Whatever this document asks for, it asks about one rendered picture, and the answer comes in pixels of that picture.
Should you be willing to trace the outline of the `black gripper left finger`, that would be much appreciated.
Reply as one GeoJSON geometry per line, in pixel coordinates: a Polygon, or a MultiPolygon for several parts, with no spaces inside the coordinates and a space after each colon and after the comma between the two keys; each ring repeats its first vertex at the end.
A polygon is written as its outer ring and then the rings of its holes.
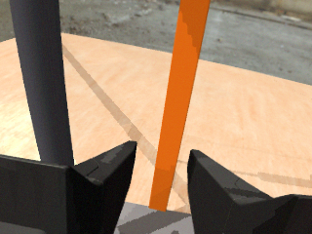
{"type": "Polygon", "coordinates": [[[136,154],[132,140],[72,167],[0,153],[0,222],[47,234],[114,234],[136,154]]]}

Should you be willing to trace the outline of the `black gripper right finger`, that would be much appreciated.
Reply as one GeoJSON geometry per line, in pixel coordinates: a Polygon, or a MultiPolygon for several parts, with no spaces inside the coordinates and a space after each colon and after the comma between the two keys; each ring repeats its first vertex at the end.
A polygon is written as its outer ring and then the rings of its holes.
{"type": "Polygon", "coordinates": [[[194,234],[312,234],[312,195],[271,197],[196,149],[187,181],[194,234]]]}

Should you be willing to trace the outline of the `orange handle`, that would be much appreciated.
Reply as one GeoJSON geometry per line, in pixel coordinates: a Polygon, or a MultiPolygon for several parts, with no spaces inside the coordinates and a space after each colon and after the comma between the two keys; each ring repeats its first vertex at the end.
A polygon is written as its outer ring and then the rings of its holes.
{"type": "Polygon", "coordinates": [[[210,4],[180,0],[149,209],[167,211],[210,4]]]}

